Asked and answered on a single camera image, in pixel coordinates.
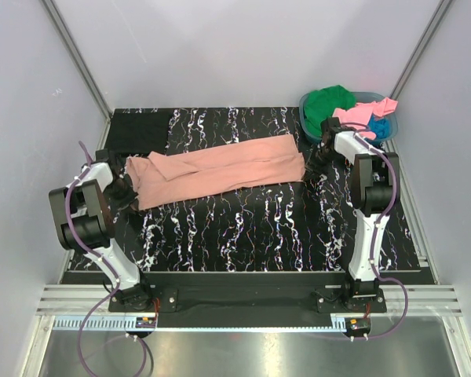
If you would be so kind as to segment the dusty pink t shirt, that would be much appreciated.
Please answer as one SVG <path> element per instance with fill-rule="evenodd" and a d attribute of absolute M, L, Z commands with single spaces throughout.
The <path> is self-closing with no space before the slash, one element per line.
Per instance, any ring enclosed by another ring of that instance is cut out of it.
<path fill-rule="evenodd" d="M 305 159 L 294 137 L 284 134 L 171 156 L 129 157 L 126 172 L 139 209 L 147 210 L 241 188 L 299 182 Z"/>

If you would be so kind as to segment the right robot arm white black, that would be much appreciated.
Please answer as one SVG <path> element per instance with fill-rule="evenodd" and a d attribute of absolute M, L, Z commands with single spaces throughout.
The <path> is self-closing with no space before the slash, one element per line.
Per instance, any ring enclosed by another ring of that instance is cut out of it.
<path fill-rule="evenodd" d="M 400 201 L 400 157 L 374 147 L 363 135 L 367 127 L 343 123 L 338 117 L 321 122 L 321 142 L 305 163 L 305 179 L 323 173 L 341 157 L 352 165 L 349 195 L 356 212 L 354 251 L 334 303 L 358 311 L 378 300 L 381 277 L 379 255 L 385 227 Z"/>

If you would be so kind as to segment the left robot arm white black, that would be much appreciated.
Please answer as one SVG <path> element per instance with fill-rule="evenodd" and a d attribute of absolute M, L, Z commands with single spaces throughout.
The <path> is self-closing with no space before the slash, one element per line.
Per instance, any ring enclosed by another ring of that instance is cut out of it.
<path fill-rule="evenodd" d="M 49 204 L 60 245 L 94 262 L 111 282 L 114 302 L 126 309 L 144 311 L 154 292 L 140 268 L 126 257 L 115 240 L 115 224 L 105 196 L 120 211 L 137 210 L 137 194 L 122 164 L 108 149 L 82 166 L 69 185 L 49 192 Z"/>

